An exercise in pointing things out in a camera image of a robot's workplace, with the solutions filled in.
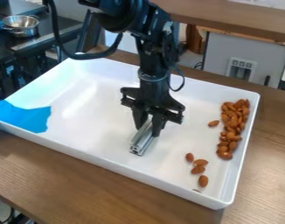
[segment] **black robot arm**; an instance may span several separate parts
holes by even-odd
[[[152,116],[153,137],[160,135],[166,122],[182,122],[185,107],[170,96],[170,70],[176,67],[178,47],[173,21],[167,12],[149,0],[79,0],[80,4],[99,10],[96,17],[104,29],[119,34],[105,52],[77,55],[66,52],[60,44],[56,8],[53,0],[48,2],[55,38],[63,52],[72,59],[89,60],[114,53],[123,32],[130,32],[136,39],[140,56],[140,87],[123,87],[121,92],[122,105],[132,108],[137,129],[145,124],[149,115]]]

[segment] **cable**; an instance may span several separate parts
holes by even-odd
[[[86,54],[75,54],[75,53],[69,53],[65,47],[63,46],[61,40],[60,40],[60,35],[59,35],[59,23],[58,23],[58,12],[56,10],[55,3],[53,0],[47,0],[51,13],[52,13],[52,28],[53,28],[53,33],[55,40],[60,48],[60,50],[69,58],[73,60],[94,60],[94,59],[99,59],[99,58],[105,58],[111,54],[113,54],[118,45],[121,43],[122,40],[122,33],[119,33],[115,39],[115,42],[104,52],[97,52],[97,53],[86,53]]]
[[[199,63],[197,63],[195,66],[194,66],[194,69],[196,69],[196,68],[198,68],[198,67],[201,67],[201,66],[203,66],[203,62],[199,62]]]
[[[168,81],[168,85],[169,85],[170,90],[173,91],[173,92],[178,92],[178,91],[180,91],[180,90],[184,87],[184,85],[185,85],[185,77],[184,77],[184,74],[182,73],[182,71],[177,67],[177,65],[175,65],[173,68],[174,68],[174,70],[177,72],[177,74],[179,74],[179,75],[182,76],[182,78],[183,78],[182,84],[180,85],[180,87],[174,89],[174,88],[172,88],[172,87],[170,86],[169,80],[167,80],[167,81]]]

